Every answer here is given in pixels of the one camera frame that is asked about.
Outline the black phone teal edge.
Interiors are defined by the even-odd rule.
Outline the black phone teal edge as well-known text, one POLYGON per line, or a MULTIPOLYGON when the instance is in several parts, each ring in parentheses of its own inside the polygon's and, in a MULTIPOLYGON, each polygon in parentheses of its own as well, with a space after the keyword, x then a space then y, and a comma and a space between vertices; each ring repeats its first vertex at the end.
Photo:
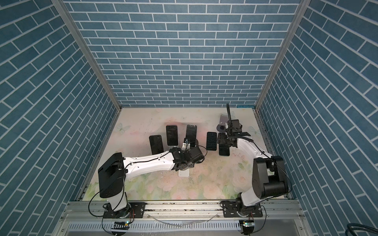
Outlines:
POLYGON ((230 156, 230 147, 219 144, 219 156, 230 156))

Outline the black phone cracked screen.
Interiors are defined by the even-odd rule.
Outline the black phone cracked screen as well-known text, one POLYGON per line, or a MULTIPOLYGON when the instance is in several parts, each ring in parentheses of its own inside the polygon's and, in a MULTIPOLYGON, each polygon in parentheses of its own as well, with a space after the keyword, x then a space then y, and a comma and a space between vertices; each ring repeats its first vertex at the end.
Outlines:
POLYGON ((217 133, 216 132, 207 132, 206 149, 208 151, 217 150, 217 133))

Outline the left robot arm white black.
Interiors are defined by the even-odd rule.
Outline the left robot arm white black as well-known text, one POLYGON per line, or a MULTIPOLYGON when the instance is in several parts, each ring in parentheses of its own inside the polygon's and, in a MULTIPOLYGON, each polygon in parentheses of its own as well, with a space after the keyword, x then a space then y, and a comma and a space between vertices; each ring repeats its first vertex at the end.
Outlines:
POLYGON ((108 211, 119 218, 120 213, 130 211, 125 191, 127 179, 157 171, 185 171, 203 162, 204 158, 199 147, 174 147, 144 157, 124 157, 120 152, 115 153, 98 169, 99 196, 108 201, 108 211))

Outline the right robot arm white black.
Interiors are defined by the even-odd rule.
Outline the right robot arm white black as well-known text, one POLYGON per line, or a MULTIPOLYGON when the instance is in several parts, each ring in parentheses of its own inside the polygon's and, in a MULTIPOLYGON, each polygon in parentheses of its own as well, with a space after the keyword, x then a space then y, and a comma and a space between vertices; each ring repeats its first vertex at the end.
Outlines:
POLYGON ((290 193, 283 158, 265 152, 249 136, 242 131, 239 121, 231 118, 228 118, 224 132, 218 135, 220 146, 243 151, 252 163, 252 187, 236 198, 236 210, 242 216, 250 214, 261 202, 290 193))

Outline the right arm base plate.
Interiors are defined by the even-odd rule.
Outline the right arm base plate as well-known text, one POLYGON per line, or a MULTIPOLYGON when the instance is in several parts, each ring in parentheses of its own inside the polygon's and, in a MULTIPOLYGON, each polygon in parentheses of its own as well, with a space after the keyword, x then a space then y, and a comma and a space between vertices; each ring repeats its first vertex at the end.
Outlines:
POLYGON ((221 201, 220 207, 223 211, 223 217, 263 217, 260 204, 253 206, 244 206, 241 202, 237 201, 221 201))

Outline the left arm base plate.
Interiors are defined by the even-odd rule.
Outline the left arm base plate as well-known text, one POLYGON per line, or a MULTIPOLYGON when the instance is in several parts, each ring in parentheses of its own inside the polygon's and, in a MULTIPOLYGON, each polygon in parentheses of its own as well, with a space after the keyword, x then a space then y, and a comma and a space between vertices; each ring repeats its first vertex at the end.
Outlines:
POLYGON ((110 203, 106 203, 103 205, 105 209, 103 218, 142 218, 144 215, 146 203, 144 202, 135 202, 135 203, 128 203, 128 205, 118 211, 115 211, 111 208, 110 203))

